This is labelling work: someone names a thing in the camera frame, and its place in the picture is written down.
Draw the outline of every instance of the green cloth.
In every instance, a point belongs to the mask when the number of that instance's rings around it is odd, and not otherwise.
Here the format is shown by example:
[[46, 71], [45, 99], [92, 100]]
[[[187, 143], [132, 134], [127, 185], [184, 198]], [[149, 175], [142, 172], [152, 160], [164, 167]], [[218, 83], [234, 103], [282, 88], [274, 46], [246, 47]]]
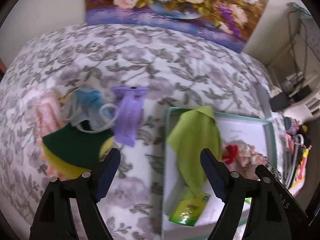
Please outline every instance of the green cloth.
[[210, 106], [201, 106], [181, 114], [167, 138], [177, 154], [177, 165], [185, 184], [196, 196], [202, 194], [206, 175], [200, 163], [200, 153], [209, 148], [221, 160], [221, 138]]
[[113, 135], [110, 129], [89, 134], [67, 124], [62, 129], [44, 136], [42, 140], [53, 154], [66, 163], [91, 170], [99, 161], [102, 145]]

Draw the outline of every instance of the flower painting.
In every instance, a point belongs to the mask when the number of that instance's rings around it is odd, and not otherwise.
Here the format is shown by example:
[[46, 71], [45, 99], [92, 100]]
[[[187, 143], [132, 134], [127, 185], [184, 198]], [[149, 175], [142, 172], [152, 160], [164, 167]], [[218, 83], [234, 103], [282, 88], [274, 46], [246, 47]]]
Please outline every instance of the flower painting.
[[241, 52], [268, 0], [86, 0], [86, 22], [189, 33]]

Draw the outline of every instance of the floral bedsheet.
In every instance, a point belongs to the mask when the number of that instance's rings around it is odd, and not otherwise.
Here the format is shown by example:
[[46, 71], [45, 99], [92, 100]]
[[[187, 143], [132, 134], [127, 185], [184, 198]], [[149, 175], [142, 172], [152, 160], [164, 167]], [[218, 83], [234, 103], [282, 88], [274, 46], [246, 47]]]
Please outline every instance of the floral bedsheet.
[[[135, 147], [119, 143], [121, 164], [98, 204], [115, 240], [159, 239], [164, 171], [164, 117], [169, 106], [210, 105], [228, 113], [264, 117], [254, 89], [268, 85], [265, 67], [211, 41], [138, 25], [75, 25], [29, 41], [0, 83], [1, 191], [31, 224], [49, 181], [36, 143], [33, 103], [47, 90], [99, 90], [112, 102], [113, 86], [149, 88]], [[278, 165], [283, 123], [274, 119]], [[79, 237], [85, 239], [75, 202]]]

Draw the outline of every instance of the dark green fabric with yellow trim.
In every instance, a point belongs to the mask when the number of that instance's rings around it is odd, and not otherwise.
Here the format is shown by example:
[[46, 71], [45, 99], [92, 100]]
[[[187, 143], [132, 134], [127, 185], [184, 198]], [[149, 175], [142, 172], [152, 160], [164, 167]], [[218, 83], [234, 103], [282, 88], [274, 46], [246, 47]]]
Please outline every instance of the dark green fabric with yellow trim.
[[42, 140], [44, 145], [63, 161], [92, 169], [93, 165], [99, 161], [103, 143], [113, 135], [110, 129], [89, 134], [67, 124], [62, 129], [44, 136]]

